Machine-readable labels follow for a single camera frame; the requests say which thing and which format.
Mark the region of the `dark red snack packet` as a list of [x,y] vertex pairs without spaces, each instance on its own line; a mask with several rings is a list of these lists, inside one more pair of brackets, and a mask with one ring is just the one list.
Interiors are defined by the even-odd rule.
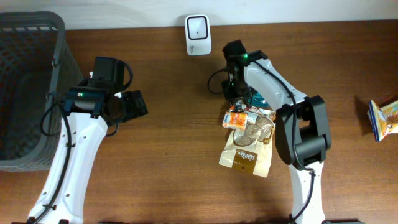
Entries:
[[246,104],[246,100],[231,100],[228,111],[234,113],[242,113],[247,108],[248,106]]

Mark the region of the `grey plastic mesh basket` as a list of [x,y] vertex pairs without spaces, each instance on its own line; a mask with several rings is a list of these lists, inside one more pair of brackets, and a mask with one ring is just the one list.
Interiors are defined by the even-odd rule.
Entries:
[[62,118],[53,104],[83,79],[65,36],[54,12],[1,14],[2,171],[51,166]]

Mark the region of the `yellow snack bag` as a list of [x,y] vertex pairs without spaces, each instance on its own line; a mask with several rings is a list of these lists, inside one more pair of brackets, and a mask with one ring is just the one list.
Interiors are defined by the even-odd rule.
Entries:
[[373,100],[368,105],[375,141],[380,142],[389,134],[397,134],[397,101],[381,108]]

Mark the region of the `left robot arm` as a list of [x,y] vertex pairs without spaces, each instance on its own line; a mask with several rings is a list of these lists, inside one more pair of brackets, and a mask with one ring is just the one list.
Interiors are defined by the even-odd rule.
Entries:
[[142,93],[130,91],[133,71],[122,60],[96,57],[89,78],[55,103],[62,126],[46,183],[28,223],[83,223],[85,194],[96,153],[120,124],[148,114]]

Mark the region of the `beige cookie pouch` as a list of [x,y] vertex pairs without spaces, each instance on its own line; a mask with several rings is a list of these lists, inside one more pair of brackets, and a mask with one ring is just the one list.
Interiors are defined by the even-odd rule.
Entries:
[[267,177],[272,159],[275,112],[250,108],[245,130],[231,129],[219,165],[259,177]]

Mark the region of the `teal mouthwash bottle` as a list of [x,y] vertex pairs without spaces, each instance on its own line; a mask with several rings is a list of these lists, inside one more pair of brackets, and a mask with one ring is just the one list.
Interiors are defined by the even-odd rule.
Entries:
[[251,88],[251,96],[248,102],[250,105],[260,108],[267,108],[269,106],[268,102],[262,97],[262,95],[253,88]]

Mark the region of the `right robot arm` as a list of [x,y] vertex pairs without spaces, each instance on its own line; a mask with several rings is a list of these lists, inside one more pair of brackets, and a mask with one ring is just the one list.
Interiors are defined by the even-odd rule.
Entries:
[[247,52],[240,40],[226,44],[222,53],[228,73],[222,83],[224,97],[232,103],[250,105],[249,99],[259,93],[276,113],[275,146],[292,180],[289,222],[325,223],[321,179],[331,147],[325,101],[293,87],[264,52]]

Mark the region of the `orange snack packet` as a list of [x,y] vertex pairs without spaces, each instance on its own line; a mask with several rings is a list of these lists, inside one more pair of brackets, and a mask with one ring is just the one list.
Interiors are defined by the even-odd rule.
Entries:
[[248,123],[248,115],[245,113],[226,112],[224,114],[222,126],[228,129],[245,130]]

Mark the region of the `white barcode scanner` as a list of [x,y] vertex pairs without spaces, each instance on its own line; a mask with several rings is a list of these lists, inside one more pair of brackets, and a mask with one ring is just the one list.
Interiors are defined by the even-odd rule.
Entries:
[[185,18],[187,54],[190,56],[211,53],[210,20],[204,14],[189,15]]

